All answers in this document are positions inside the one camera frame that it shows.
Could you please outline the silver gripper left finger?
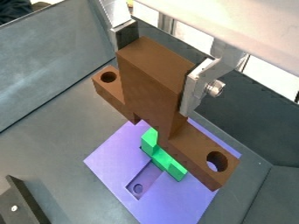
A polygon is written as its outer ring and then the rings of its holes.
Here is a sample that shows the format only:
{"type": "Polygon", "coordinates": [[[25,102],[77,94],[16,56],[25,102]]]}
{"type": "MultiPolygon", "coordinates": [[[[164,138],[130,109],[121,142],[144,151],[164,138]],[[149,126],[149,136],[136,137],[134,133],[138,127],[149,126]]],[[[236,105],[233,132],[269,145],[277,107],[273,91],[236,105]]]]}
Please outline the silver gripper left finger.
{"type": "Polygon", "coordinates": [[[106,17],[109,40],[117,51],[138,39],[137,22],[130,17],[126,0],[98,0],[98,3],[106,17]]]}

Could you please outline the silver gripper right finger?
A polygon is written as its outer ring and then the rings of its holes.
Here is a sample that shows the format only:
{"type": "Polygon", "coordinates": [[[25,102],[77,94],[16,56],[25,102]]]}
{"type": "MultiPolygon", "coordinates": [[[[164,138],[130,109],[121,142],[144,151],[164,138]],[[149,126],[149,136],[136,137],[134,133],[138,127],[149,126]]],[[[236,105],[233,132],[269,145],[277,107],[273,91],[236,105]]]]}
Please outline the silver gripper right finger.
{"type": "Polygon", "coordinates": [[[181,94],[180,114],[188,117],[201,103],[204,95],[217,97],[225,87],[218,78],[238,65],[244,52],[218,39],[213,39],[206,58],[186,74],[181,94]]]}

